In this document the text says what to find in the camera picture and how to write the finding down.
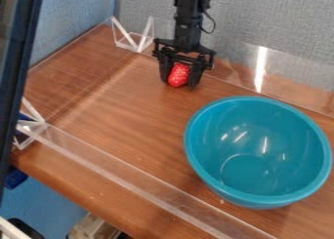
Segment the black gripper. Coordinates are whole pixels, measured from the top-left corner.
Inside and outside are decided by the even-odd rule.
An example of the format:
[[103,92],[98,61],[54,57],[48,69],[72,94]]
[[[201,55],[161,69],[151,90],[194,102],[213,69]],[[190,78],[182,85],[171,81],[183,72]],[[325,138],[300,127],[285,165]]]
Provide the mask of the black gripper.
[[199,83],[203,69],[214,67],[214,57],[217,52],[202,45],[195,46],[189,51],[182,49],[171,39],[154,39],[153,55],[159,61],[161,79],[169,82],[169,76],[175,62],[195,63],[191,68],[189,78],[189,89],[193,90]]

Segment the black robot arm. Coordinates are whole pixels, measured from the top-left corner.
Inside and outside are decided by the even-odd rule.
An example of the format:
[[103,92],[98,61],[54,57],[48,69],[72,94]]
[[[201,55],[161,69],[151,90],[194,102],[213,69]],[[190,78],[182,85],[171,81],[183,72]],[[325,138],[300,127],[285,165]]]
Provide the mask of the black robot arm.
[[205,70],[214,67],[217,52],[201,45],[201,34],[211,33],[203,29],[203,17],[213,17],[207,13],[211,0],[174,0],[177,13],[175,32],[173,39],[154,39],[153,55],[159,61],[161,79],[169,82],[173,67],[185,63],[191,67],[189,89],[193,90],[201,80]]

